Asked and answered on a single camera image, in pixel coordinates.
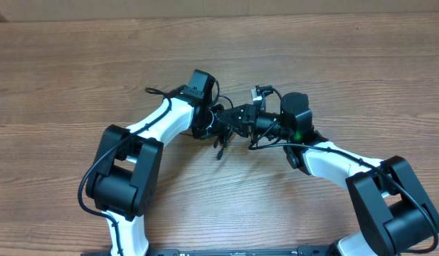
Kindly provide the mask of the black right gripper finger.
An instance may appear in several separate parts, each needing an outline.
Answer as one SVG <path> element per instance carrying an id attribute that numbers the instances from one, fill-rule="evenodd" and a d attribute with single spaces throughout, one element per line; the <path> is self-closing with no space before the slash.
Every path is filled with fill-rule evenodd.
<path id="1" fill-rule="evenodd" d="M 225 126 L 229 129 L 231 129 L 233 132 L 235 132 L 240 137 L 248 137 L 248 125 L 246 125 L 246 124 L 226 123 Z"/>
<path id="2" fill-rule="evenodd" d="M 220 110 L 216 113 L 219 120 L 225 123 L 236 123 L 240 122 L 243 118 L 244 110 L 247 105 L 240 105 L 226 110 Z"/>

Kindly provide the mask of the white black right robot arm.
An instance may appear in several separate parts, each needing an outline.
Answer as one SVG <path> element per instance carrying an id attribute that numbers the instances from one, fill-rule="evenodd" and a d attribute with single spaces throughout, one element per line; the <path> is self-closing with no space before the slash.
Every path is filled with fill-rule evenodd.
<path id="1" fill-rule="evenodd" d="M 439 243 L 439 214 L 400 156 L 370 159 L 337 147 L 316 131 L 306 94 L 281 97 L 280 113 L 267 113 L 264 98 L 215 113 L 217 120 L 242 137 L 251 150 L 283 148 L 293 169 L 325 178 L 348 190 L 360 230 L 334 242 L 328 255 L 424 254 Z"/>

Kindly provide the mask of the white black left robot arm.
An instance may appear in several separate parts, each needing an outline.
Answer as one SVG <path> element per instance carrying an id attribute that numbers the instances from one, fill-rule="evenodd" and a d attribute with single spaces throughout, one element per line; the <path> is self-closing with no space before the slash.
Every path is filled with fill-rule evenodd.
<path id="1" fill-rule="evenodd" d="M 195 70 L 188 84 L 170 92 L 145 91 L 161 95 L 161 105 L 136 124 L 110 125 L 78 188 L 80 207 L 107 221 L 112 246 L 105 255 L 150 254 L 144 214 L 156 190 L 164 147 L 187 129 L 196 139 L 212 135 L 213 106 L 220 94 L 214 76 Z"/>

